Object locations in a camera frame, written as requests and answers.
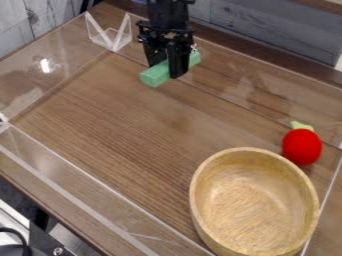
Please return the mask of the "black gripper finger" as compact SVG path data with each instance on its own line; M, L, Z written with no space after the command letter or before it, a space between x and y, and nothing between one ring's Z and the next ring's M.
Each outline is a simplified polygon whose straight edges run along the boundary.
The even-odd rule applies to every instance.
M166 40L143 42L145 54L150 66L155 66L167 59L166 46Z
M191 48L189 45L170 43L167 46L170 77L177 79L189 71Z

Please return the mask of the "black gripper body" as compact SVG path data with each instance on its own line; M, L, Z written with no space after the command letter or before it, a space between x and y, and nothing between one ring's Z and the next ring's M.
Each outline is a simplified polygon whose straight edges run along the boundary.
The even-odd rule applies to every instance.
M139 42L147 49L166 48L170 42L193 45L189 6L194 4L195 0L147 0L149 20L137 22Z

